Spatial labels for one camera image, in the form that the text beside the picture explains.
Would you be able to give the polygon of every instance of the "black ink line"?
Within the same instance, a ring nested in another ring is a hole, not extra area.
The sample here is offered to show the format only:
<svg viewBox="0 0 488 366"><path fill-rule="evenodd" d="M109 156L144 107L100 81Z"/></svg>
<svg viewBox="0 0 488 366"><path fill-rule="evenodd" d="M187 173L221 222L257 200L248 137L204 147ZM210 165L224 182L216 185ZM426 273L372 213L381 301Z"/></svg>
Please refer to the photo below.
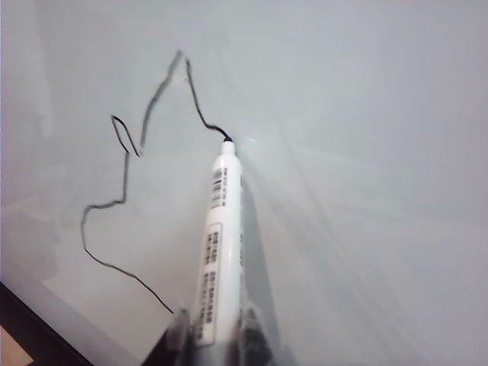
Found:
<svg viewBox="0 0 488 366"><path fill-rule="evenodd" d="M178 65L180 59L181 59L181 51L178 51L175 55L175 58L172 60L170 66L169 66L168 74L167 74L166 78L159 85L158 89L156 90L156 93L154 94L154 96L152 97L151 101L149 102L149 104L147 106L146 114L144 115L143 129L142 129L142 134L141 134L141 142L140 142L141 148L144 146L144 143L146 142L146 129L147 129L147 125L149 123L149 118L151 117L151 113L153 111L153 108L154 108L156 102L159 100L159 97L161 97L162 93L164 92L164 90L166 89L168 84L170 83L172 76L173 76L173 73L175 72L176 66ZM125 154L124 154L124 181L123 181L123 185L122 185L122 198L118 199L118 200L112 200L112 201L106 202L104 204L89 204L87 207L85 207L85 209L83 210L82 222L80 223L80 230L82 232L83 249L97 263L99 263L105 267L112 268L116 271L119 271L120 273L123 273L124 275L129 276L129 277L133 278L134 280L138 281L141 285L143 285L145 287L145 289L147 289L152 295L154 295L154 297L161 303L161 305L164 306L164 308L167 309L167 311L169 311L171 314L173 314L173 310L171 310L169 308L169 306L166 305L165 302L161 299L161 297L159 297L158 294L156 292L154 292L153 289L151 289L151 287L149 287L146 283L144 283L143 280L141 280L139 277L137 277L134 273L131 273L129 271L125 271L122 268L117 267L116 265L112 265L111 263L103 262L102 260L98 259L95 255L93 255L88 250L88 247L86 245L85 225L86 225L86 220L87 220L88 214L92 210L103 210L106 208L114 207L118 204L119 205L125 204L125 202L127 201L127 180L128 180L128 176L129 176L130 151L125 146L124 142L122 141L122 138L120 137L120 132L117 128L117 124L120 124L123 127L123 129L125 130L125 133L127 134L127 137L129 138L129 142L130 142L130 145L131 145L134 153L136 154L137 157L140 157L140 153L137 151L137 148L134 145L134 142L132 140L132 136L130 135L126 124L119 117L116 117L114 115L111 116L111 122L112 122L112 126L115 129L117 139L125 151Z"/></svg>
<svg viewBox="0 0 488 366"><path fill-rule="evenodd" d="M215 130L223 134L223 136L225 137L223 139L224 141L232 142L232 139L226 133L226 131L224 131L218 126L215 126L214 124L208 124L204 118L204 115L201 113L200 105L198 104L197 93L195 92L195 87L193 85L193 78L191 77L191 64L189 59L186 59L186 75L188 77L188 83L190 84L191 94L193 95L193 102L195 103L195 108L197 109L198 115L200 116L201 121L204 123L204 126L209 130Z"/></svg>
<svg viewBox="0 0 488 366"><path fill-rule="evenodd" d="M168 73L166 74L166 79L164 79L162 81L162 83L159 85L158 89L156 90L156 93L154 94L154 96L152 97L151 101L149 102L149 104L147 106L146 113L144 114L143 131L140 135L140 147L141 147L141 149L146 144L147 124L149 123L149 119L151 118L151 113L153 112L153 108L156 105L156 102L158 101L161 94L165 91L166 87L171 82L173 74L175 73L175 70L176 70L176 66L178 66L180 59L181 59L181 51L178 50L175 58L173 59L171 64L169 64Z"/></svg>
<svg viewBox="0 0 488 366"><path fill-rule="evenodd" d="M114 116L114 115L111 116L111 119L112 119L112 126L114 126L115 133L117 134L117 139L119 140L119 143L124 148L125 152L128 154L129 153L129 150L127 150L127 147L125 147L124 143L122 142L122 139L120 138L119 130L117 129L117 126L115 125L116 122L118 122L119 124L121 124L122 127L125 129L125 133L129 137L130 145L132 146L132 149L136 153L136 156L139 158L139 153L137 152L137 149L134 146L134 142L132 141L132 137L130 136L129 130L127 129L127 126L125 125L125 123L122 122L122 120L119 117Z"/></svg>

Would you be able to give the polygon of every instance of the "white marker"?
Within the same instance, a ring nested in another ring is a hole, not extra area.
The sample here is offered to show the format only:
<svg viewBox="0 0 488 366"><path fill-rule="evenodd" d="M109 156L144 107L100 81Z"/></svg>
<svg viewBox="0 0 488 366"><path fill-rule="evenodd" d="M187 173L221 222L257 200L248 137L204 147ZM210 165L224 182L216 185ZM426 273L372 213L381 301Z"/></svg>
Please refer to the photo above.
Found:
<svg viewBox="0 0 488 366"><path fill-rule="evenodd" d="M237 364L242 315L242 166L230 141L212 166L212 184L198 278L194 363Z"/></svg>

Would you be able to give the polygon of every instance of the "barcode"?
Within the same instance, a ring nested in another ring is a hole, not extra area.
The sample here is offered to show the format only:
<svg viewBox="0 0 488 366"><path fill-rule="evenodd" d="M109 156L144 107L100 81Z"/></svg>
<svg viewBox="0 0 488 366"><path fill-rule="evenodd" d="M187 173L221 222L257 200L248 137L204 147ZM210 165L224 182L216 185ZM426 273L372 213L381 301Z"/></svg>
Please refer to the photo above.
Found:
<svg viewBox="0 0 488 366"><path fill-rule="evenodd" d="M215 208L226 205L227 194L227 168L219 168L213 172L210 207Z"/></svg>

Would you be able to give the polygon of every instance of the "whiteboard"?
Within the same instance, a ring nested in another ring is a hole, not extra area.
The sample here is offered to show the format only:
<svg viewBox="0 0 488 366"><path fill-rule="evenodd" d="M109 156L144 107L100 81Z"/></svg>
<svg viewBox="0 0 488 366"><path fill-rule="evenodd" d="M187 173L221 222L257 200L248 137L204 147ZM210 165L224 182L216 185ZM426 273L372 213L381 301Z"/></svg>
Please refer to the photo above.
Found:
<svg viewBox="0 0 488 366"><path fill-rule="evenodd" d="M178 50L244 169L247 290L282 365L488 362L486 2L2 2L2 281L99 365L171 314L83 251ZM100 258L192 310L221 138L183 63Z"/></svg>

